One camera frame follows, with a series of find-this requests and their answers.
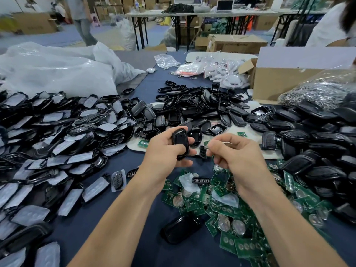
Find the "person's left hand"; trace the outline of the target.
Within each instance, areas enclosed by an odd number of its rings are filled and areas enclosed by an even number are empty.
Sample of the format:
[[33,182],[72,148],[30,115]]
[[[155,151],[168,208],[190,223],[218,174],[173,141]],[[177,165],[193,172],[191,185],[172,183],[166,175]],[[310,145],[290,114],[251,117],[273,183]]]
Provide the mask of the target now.
[[135,175],[139,177],[141,184],[156,194],[160,193],[166,178],[174,170],[170,168],[170,163],[185,152],[182,144],[172,144],[172,134],[180,128],[188,130],[187,126],[172,127],[150,140],[143,162]]

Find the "small black key part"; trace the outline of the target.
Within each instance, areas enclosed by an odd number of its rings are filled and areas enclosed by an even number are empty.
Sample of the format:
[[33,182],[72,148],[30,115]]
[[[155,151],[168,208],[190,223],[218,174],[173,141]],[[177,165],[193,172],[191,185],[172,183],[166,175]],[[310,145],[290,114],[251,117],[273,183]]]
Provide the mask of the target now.
[[212,156],[207,156],[207,150],[208,150],[208,146],[207,145],[201,145],[199,146],[199,156],[202,158],[202,159],[210,159],[210,158],[214,158],[214,155]]

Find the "glossy black key fob shell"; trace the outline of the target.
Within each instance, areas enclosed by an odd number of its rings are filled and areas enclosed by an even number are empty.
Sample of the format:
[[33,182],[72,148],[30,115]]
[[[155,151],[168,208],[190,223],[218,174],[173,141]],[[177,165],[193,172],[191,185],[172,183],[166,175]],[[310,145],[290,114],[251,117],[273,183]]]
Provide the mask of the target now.
[[176,130],[172,134],[172,144],[173,145],[182,144],[185,147],[185,152],[177,156],[178,161],[183,160],[190,152],[187,130],[185,130],[184,128],[180,128]]

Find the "person's left forearm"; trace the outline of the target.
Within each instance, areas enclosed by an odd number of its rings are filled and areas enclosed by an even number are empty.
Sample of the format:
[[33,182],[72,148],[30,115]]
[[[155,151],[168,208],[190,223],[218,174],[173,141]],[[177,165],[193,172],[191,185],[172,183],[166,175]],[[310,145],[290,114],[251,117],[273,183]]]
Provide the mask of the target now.
[[166,178],[137,172],[67,267],[130,267],[150,208]]

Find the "person's right forearm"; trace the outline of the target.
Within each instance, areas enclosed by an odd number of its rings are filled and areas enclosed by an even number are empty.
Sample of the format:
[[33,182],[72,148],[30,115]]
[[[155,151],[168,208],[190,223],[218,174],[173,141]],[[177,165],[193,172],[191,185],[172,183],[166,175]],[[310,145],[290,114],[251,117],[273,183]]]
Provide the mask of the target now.
[[348,267],[279,186],[262,191],[239,187],[238,193],[255,213],[280,267]]

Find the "clear plastic film piece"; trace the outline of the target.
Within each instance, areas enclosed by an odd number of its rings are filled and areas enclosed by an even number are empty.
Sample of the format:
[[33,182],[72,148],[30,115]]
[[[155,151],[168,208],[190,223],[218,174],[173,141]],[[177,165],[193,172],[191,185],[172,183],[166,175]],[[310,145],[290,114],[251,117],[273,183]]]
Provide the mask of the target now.
[[179,176],[179,181],[187,192],[189,193],[200,192],[200,187],[198,186],[198,184],[192,182],[193,177],[194,176],[192,173],[187,173]]
[[239,208],[240,198],[235,193],[229,193],[221,197],[216,193],[215,190],[213,190],[211,196],[213,199],[215,199],[216,201],[224,205],[228,205],[234,208]]

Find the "pile of white packets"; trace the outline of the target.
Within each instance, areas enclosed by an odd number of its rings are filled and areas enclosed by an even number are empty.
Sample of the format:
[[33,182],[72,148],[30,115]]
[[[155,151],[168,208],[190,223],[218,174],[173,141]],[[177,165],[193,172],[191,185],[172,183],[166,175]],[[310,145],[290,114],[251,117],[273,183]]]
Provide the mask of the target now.
[[244,89],[250,87],[254,61],[257,56],[243,53],[192,52],[173,75],[195,78],[202,75],[222,89]]

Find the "pile of assembled black remotes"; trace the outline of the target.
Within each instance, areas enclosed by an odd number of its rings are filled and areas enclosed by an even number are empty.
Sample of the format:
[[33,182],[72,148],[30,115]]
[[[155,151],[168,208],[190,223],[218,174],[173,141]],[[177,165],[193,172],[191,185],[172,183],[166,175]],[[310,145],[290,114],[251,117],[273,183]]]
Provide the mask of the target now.
[[268,163],[287,196],[306,209],[334,212],[356,224],[356,93],[326,110],[309,99],[293,107],[261,106],[245,117],[262,134],[263,151],[280,151]]

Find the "brown cardboard box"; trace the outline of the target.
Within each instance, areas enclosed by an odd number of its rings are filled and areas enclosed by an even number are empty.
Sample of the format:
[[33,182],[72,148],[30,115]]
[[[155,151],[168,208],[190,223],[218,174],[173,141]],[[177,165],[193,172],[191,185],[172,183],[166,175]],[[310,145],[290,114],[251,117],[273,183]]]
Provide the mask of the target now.
[[208,36],[206,52],[258,54],[261,47],[266,47],[268,42],[256,35],[222,35]]

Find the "dark blue table cloth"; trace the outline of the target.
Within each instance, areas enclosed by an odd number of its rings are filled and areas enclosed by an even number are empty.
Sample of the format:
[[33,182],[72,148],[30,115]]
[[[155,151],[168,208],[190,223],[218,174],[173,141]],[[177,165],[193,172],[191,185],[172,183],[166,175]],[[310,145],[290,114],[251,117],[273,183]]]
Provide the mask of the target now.
[[[148,74],[131,94],[146,103],[155,102],[157,90],[165,81],[174,81],[188,87],[211,86],[211,82],[199,76],[197,79],[177,78],[169,69]],[[66,266],[93,231],[100,218],[117,198],[119,192],[108,188],[87,204],[78,202],[77,209],[67,217],[57,217],[51,239],[60,243],[61,266]],[[162,194],[155,198],[134,256],[133,267],[251,267],[248,260],[220,248],[220,234],[212,237],[205,225],[178,245],[164,241],[159,232],[179,215],[179,210],[162,202]],[[329,216],[324,231],[328,240],[350,267],[356,267],[356,227]]]

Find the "large white plastic bag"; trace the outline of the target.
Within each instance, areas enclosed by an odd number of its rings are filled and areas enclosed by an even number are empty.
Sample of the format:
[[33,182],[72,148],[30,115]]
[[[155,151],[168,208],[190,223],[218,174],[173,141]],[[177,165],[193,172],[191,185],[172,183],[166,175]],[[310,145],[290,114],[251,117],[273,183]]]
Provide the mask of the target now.
[[94,46],[93,54],[95,61],[111,67],[115,85],[131,81],[140,74],[146,74],[146,71],[135,69],[131,64],[122,62],[113,50],[101,42],[97,42]]

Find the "clear bag of metal rings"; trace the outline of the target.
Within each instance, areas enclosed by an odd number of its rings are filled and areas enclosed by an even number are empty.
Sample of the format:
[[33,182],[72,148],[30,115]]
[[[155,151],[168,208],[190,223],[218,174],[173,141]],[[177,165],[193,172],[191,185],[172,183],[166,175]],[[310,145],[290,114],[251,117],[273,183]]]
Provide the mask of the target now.
[[303,99],[326,110],[356,103],[356,67],[323,70],[282,93],[277,101],[282,105],[296,106]]

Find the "long folding table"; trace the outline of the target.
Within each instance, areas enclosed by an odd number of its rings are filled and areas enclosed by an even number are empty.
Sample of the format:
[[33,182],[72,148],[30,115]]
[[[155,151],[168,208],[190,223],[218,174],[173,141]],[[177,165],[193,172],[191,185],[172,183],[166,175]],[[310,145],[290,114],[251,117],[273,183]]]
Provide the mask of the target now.
[[195,17],[225,17],[227,18],[227,27],[225,29],[225,34],[235,34],[242,35],[246,34],[248,24],[255,18],[261,16],[274,16],[278,17],[277,26],[275,28],[273,38],[277,34],[279,25],[282,24],[282,34],[286,33],[286,29],[289,27],[292,20],[297,20],[298,23],[309,24],[314,23],[319,17],[325,15],[329,9],[323,10],[310,10],[310,9],[289,9],[289,8],[280,8],[280,9],[266,9],[266,10],[257,10],[257,9],[233,9],[232,12],[207,12],[207,13],[163,13],[163,10],[149,10],[145,12],[130,12],[126,13],[125,16],[128,17],[134,25],[134,28],[139,28],[139,35],[141,39],[141,47],[145,48],[145,42],[143,37],[143,27],[146,19],[149,17],[169,17],[172,19],[174,26],[176,28],[176,40],[175,47],[176,51],[181,45],[181,34],[180,34],[180,17],[186,17],[187,27],[190,28],[191,22]]

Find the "white woven sack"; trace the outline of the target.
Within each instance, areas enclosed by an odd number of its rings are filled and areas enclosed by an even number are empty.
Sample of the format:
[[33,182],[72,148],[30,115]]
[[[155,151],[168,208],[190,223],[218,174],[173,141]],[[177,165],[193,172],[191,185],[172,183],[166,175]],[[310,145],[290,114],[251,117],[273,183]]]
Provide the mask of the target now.
[[112,18],[110,25],[114,27],[114,38],[111,45],[120,46],[125,50],[136,50],[135,28],[127,17]]

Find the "white laptop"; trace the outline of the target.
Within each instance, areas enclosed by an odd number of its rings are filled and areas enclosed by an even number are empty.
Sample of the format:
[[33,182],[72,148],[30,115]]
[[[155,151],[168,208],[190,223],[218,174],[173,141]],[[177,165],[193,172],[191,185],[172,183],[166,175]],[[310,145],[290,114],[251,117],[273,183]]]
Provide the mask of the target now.
[[234,6],[234,0],[218,0],[216,13],[231,13]]

